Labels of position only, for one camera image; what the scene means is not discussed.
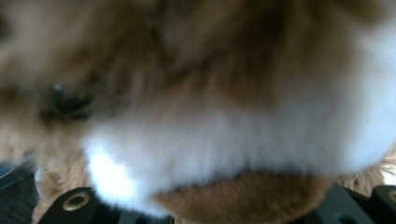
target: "brown fur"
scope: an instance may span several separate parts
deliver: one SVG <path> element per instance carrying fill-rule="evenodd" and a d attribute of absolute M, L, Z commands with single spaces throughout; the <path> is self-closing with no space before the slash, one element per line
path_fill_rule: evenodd
<path fill-rule="evenodd" d="M 157 199 L 177 217 L 202 223 L 286 222 L 317 206 L 331 184 L 317 176 L 245 174 Z"/>
<path fill-rule="evenodd" d="M 55 85 L 63 87 L 62 100 L 89 99 L 83 113 L 93 121 L 164 92 L 171 92 L 169 106 L 153 122 L 166 119 L 177 97 L 194 102 L 211 95 L 226 108 L 271 109 L 285 82 L 342 76 L 354 54 L 349 27 L 370 30 L 388 13 L 375 0 L 22 0 L 0 1 L 0 7 L 0 159 L 33 158 L 45 169 L 35 220 L 61 193 L 89 185 L 77 145 L 89 125 L 54 108 Z M 324 73 L 304 72 L 323 67 Z M 376 168 L 363 176 L 343 183 L 381 182 Z M 213 210 L 237 211 L 228 220 L 239 223 L 283 221 L 307 212 L 327 187 L 320 177 L 263 173 L 159 200 L 201 221 L 218 220 Z M 273 198 L 256 203 L 257 195 L 264 202 L 269 194 Z M 254 216 L 244 217 L 249 208 Z"/>

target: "black object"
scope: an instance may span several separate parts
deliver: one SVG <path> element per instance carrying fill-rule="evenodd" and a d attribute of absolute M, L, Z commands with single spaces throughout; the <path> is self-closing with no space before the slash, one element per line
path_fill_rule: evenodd
<path fill-rule="evenodd" d="M 73 189 L 59 197 L 38 224 L 172 224 L 134 211 L 99 203 L 91 189 Z M 370 198 L 335 184 L 318 208 L 292 224 L 394 224 L 396 186 L 380 186 Z"/>

